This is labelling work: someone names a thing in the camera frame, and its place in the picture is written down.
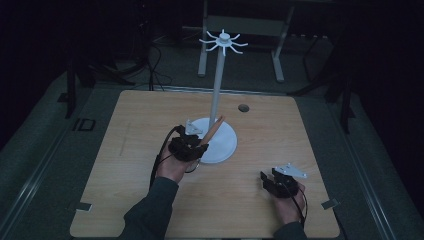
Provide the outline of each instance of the gray floor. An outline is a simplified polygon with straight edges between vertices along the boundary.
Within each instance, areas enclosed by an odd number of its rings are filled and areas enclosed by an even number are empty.
[[[164,90],[213,86],[216,51],[209,55],[207,73],[197,77],[200,47],[188,39],[180,45],[157,41],[161,58],[156,71]],[[286,81],[277,83],[269,49],[246,47],[243,55],[228,54],[222,89],[284,95],[309,82],[302,56],[310,40],[290,37],[280,57]],[[308,56],[314,75],[325,62],[331,45],[321,40]],[[159,59],[152,49],[151,62]],[[74,204],[79,201],[107,129],[117,98],[123,89],[146,90],[148,71],[129,77],[135,87],[117,85],[102,77],[94,89],[78,88],[78,107],[71,119],[64,119],[66,106],[57,103],[65,91],[63,75],[48,89],[25,124],[1,152],[1,215],[15,209],[14,202],[31,174],[43,168],[41,184],[35,186],[16,218],[8,225],[10,239],[72,239],[69,227]],[[155,89],[162,91],[159,85]],[[341,205],[334,208],[348,239],[424,239],[424,224],[404,190],[390,158],[354,95],[351,105],[351,134],[338,124],[339,103],[323,98],[326,87],[296,97],[302,119],[330,198]],[[72,131],[77,118],[95,119],[92,132]],[[341,234],[337,239],[345,239]]]

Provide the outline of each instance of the small round object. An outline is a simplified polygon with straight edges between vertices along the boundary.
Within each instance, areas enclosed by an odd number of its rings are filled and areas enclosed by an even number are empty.
[[[240,110],[240,112],[248,112],[250,110],[249,106],[247,106],[246,104],[240,104],[238,109]]]

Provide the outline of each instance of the round white base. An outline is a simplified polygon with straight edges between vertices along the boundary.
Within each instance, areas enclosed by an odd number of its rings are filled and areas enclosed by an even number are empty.
[[[199,138],[203,138],[209,130],[209,118],[200,118],[192,122],[197,128],[203,131],[198,134]],[[237,148],[237,135],[228,123],[223,122],[209,141],[208,150],[203,154],[200,162],[202,163],[219,163],[227,160]]]

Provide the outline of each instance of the table leg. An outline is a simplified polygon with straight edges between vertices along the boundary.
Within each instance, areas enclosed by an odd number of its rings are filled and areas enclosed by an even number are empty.
[[[271,51],[272,63],[274,64],[274,71],[275,71],[275,77],[277,82],[284,81],[283,70],[281,68],[281,62],[280,62],[280,53],[281,53],[281,49],[283,48],[284,41],[286,40],[286,37],[287,37],[287,32],[290,26],[290,21],[292,19],[293,12],[294,12],[294,6],[291,6],[287,14],[286,22],[281,28],[280,41],[278,42],[278,46],[275,50]]]
[[[206,32],[208,31],[208,0],[203,1],[203,28],[202,28],[202,40],[207,41]],[[202,43],[202,49],[200,50],[199,69],[197,75],[204,77],[206,75],[206,63],[208,60],[208,53],[206,52],[206,43]]]

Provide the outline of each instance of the white pole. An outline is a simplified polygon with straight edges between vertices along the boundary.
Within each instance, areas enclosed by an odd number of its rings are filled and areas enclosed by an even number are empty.
[[[224,49],[222,47],[219,47],[218,60],[216,61],[215,83],[213,86],[213,98],[212,98],[211,116],[209,119],[209,129],[215,123],[215,119],[216,119],[216,112],[217,112],[218,103],[219,103],[219,93],[220,93],[221,82],[222,82],[222,74],[224,72],[224,63],[225,63]]]

